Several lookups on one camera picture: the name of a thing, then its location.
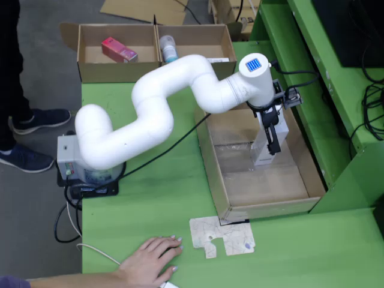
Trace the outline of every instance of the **sneaker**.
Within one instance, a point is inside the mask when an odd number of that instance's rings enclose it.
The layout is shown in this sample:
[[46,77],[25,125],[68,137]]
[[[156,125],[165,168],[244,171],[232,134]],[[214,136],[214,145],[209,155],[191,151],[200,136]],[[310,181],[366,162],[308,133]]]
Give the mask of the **sneaker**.
[[13,131],[18,135],[26,135],[42,127],[58,127],[71,119],[71,113],[65,109],[40,110],[32,109],[34,118],[29,123],[12,120]]
[[26,173],[40,173],[52,167],[54,159],[16,144],[10,155],[0,152],[0,163],[19,168]]

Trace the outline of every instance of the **white bottle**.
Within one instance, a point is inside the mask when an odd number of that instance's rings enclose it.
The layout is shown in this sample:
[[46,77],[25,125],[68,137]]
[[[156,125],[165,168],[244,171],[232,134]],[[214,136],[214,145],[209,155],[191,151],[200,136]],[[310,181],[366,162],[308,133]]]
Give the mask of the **white bottle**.
[[172,36],[162,36],[160,38],[160,48],[163,52],[163,58],[166,63],[179,59],[179,55],[176,51],[176,43]]

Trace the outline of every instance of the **black monitor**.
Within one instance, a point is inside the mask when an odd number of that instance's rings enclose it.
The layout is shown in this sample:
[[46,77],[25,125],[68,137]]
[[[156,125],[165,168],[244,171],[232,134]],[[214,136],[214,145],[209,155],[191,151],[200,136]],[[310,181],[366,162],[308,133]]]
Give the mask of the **black monitor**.
[[342,66],[384,67],[384,1],[312,2]]

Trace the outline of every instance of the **gray floor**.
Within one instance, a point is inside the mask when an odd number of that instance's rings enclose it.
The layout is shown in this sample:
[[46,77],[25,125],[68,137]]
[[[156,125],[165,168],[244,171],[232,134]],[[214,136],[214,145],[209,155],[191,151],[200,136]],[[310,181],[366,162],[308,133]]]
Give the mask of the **gray floor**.
[[[32,107],[63,107],[77,110],[81,85],[76,53],[65,47],[59,23],[135,23],[122,17],[100,14],[104,0],[20,0],[20,49],[25,64],[22,85]],[[202,23],[212,23],[208,0],[190,0],[188,7]],[[188,13],[185,24],[195,24]],[[17,137],[28,147],[55,156],[57,136],[74,129],[74,121],[55,130],[41,130]],[[81,254],[74,244],[59,244],[53,238],[53,224],[65,203],[56,186],[56,169],[25,174],[0,166],[0,275],[38,278],[81,271]],[[74,231],[64,215],[61,238]]]

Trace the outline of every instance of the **leg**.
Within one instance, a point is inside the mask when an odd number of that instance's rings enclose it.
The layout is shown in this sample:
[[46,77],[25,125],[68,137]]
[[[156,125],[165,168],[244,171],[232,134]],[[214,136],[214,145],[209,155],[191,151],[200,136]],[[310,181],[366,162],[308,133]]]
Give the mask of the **leg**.
[[23,58],[17,40],[17,23],[20,4],[18,0],[2,0],[0,4],[1,38],[6,44],[0,46],[0,150],[11,150],[16,141],[8,126],[9,116],[18,121],[33,116],[28,100],[23,96],[19,74],[23,70]]

